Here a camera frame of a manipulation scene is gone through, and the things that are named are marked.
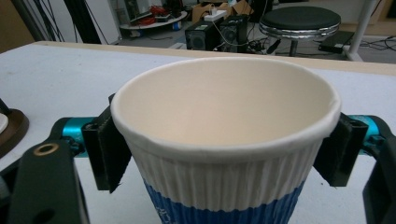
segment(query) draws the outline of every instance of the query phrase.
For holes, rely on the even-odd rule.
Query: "cup rim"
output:
[[[230,61],[230,60],[249,60],[249,61],[266,61],[268,63],[278,63],[281,65],[291,66],[304,70],[312,78],[316,78],[323,82],[332,93],[332,101],[330,102],[330,110],[321,119],[300,130],[299,132],[289,134],[287,136],[277,138],[275,140],[244,144],[235,146],[205,146],[192,145],[185,143],[176,143],[168,140],[160,139],[154,136],[148,136],[141,133],[133,127],[129,127],[124,122],[124,118],[120,114],[119,108],[121,106],[120,97],[122,93],[128,89],[134,82],[143,76],[149,76],[152,73],[160,72],[163,69],[176,66],[184,63],[196,63],[207,61]],[[246,57],[215,57],[215,58],[199,58],[188,59],[175,63],[169,63],[153,69],[150,69],[126,82],[115,94],[111,102],[111,114],[113,121],[124,136],[130,147],[136,147],[136,150],[145,150],[150,154],[154,154],[167,159],[178,161],[202,162],[202,163],[228,163],[228,162],[242,162],[242,161],[257,161],[271,159],[287,155],[295,152],[296,149],[312,146],[315,143],[320,143],[325,137],[328,137],[335,128],[341,113],[341,97],[335,88],[324,78],[311,70],[295,63],[288,63],[274,59],[263,58],[246,58]]]

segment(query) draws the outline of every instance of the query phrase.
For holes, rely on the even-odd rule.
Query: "stool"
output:
[[[333,35],[338,30],[341,17],[322,7],[282,7],[264,14],[260,31],[277,39],[290,39],[290,53],[296,54],[298,40]]]

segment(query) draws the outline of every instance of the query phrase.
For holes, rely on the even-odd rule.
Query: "metal stool leg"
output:
[[[297,44],[298,44],[297,40],[291,40],[291,46],[290,46],[290,52],[289,52],[290,57],[296,56]]]

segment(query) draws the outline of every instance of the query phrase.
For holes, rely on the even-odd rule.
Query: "blue cup band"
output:
[[[304,181],[292,193],[283,196],[279,200],[254,208],[249,207],[242,211],[235,209],[231,212],[222,210],[214,212],[208,209],[196,209],[185,206],[182,203],[175,203],[169,198],[163,197],[160,192],[154,190],[146,181],[145,185],[163,224],[287,224],[297,204],[298,196],[303,189]]]

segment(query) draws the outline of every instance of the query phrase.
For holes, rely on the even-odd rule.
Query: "paper cup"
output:
[[[163,223],[287,223],[340,107],[301,66],[232,57],[147,71],[111,113]]]

